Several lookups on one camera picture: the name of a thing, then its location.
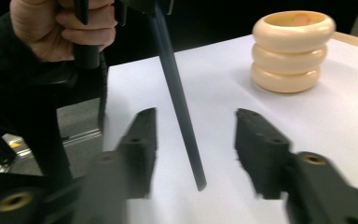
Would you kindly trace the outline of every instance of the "ribbed container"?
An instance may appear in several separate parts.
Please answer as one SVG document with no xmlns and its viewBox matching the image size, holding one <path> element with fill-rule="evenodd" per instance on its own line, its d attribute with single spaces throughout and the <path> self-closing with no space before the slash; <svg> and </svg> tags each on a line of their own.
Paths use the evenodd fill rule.
<svg viewBox="0 0 358 224">
<path fill-rule="evenodd" d="M 269 91 L 309 89 L 321 75 L 325 43 L 335 31 L 334 20 L 315 11 L 283 11 L 261 18 L 253 28 L 252 80 Z"/>
</svg>

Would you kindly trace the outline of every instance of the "white table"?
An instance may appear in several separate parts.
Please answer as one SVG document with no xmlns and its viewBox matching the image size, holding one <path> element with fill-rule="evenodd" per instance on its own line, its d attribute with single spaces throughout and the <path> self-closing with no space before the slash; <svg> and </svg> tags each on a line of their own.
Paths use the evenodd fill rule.
<svg viewBox="0 0 358 224">
<path fill-rule="evenodd" d="M 207 179 L 198 192 L 159 58 L 112 66 L 105 150 L 141 110 L 158 115 L 158 157 L 149 199 L 129 201 L 130 223 L 288 223 L 284 200 L 255 196 L 234 149 L 235 112 L 254 110 L 292 142 L 292 151 L 330 159 L 358 188 L 358 47 L 331 39 L 315 87 L 296 94 L 250 79 L 251 35 L 175 53 Z"/>
</svg>

